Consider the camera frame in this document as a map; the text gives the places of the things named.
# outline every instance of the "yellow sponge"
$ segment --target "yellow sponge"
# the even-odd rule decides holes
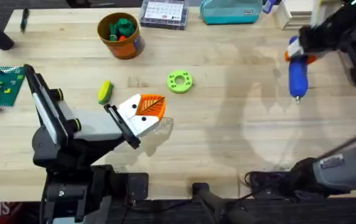
[[[113,91],[113,84],[109,80],[102,83],[101,88],[98,92],[98,102],[99,104],[105,105],[109,102],[111,97],[111,92]]]

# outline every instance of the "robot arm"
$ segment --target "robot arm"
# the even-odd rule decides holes
[[[302,55],[322,56],[327,51],[337,50],[341,40],[356,29],[356,0],[351,0],[321,24],[304,26],[299,30],[299,38],[288,47],[288,57]]]

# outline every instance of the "black cable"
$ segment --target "black cable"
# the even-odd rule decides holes
[[[128,213],[129,208],[126,208],[126,211],[124,212],[123,219],[121,220],[120,224],[124,224],[124,221],[126,220],[127,213]]]
[[[329,157],[329,156],[331,156],[331,155],[334,155],[336,152],[338,152],[338,151],[340,151],[340,150],[343,150],[344,148],[346,148],[346,147],[348,147],[348,146],[351,146],[351,145],[353,145],[353,144],[355,144],[355,143],[356,143],[356,136],[354,136],[353,138],[347,140],[347,141],[344,142],[343,144],[341,144],[341,145],[339,145],[339,146],[337,146],[337,147],[335,147],[335,148],[333,148],[333,149],[327,151],[326,153],[322,154],[321,156],[317,157],[317,158],[316,158],[316,162],[319,162],[320,160],[322,160],[322,159],[324,159],[324,158],[326,158],[326,157]],[[272,185],[274,185],[274,184],[276,184],[276,183],[282,181],[283,179],[287,178],[287,177],[288,177],[289,175],[291,175],[292,173],[297,172],[298,170],[303,169],[303,167],[309,166],[309,165],[313,164],[314,162],[315,162],[315,161],[310,161],[310,162],[308,162],[308,163],[304,163],[304,164],[302,164],[301,166],[296,167],[295,169],[291,169],[287,174],[281,176],[280,178],[278,178],[278,179],[276,179],[276,180],[274,180],[274,181],[271,181],[271,182],[268,183],[268,184],[265,184],[264,186],[262,186],[262,187],[258,188],[257,190],[253,191],[252,193],[249,193],[249,194],[247,194],[247,195],[245,195],[245,196],[243,196],[243,197],[240,197],[240,198],[238,198],[238,199],[235,199],[234,201],[232,201],[232,203],[238,203],[238,202],[240,202],[240,201],[242,201],[242,200],[244,200],[244,199],[246,199],[246,198],[248,198],[248,197],[251,197],[251,196],[253,196],[253,195],[255,195],[255,194],[258,194],[258,193],[260,193],[261,191],[267,189],[268,187],[271,187]]]
[[[172,210],[172,209],[174,209],[174,208],[187,205],[187,204],[189,204],[189,203],[192,203],[192,199],[186,200],[186,201],[183,201],[183,202],[176,203],[175,205],[171,205],[171,206],[169,206],[169,207],[167,207],[167,208],[163,208],[163,209],[160,209],[160,210],[140,210],[140,209],[134,209],[134,208],[129,207],[129,206],[127,206],[127,205],[124,205],[124,206],[125,206],[126,208],[129,208],[131,211],[136,212],[136,213],[155,214],[155,213],[163,213],[163,212]]]

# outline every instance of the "blue handheld tool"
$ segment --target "blue handheld tool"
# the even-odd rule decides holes
[[[289,44],[297,39],[296,36],[290,39]],[[307,78],[307,56],[295,57],[289,64],[289,91],[292,97],[300,104],[300,100],[308,90]]]

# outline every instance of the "green lego baseplate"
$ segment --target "green lego baseplate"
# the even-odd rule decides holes
[[[23,67],[0,67],[0,106],[13,106],[24,80]]]

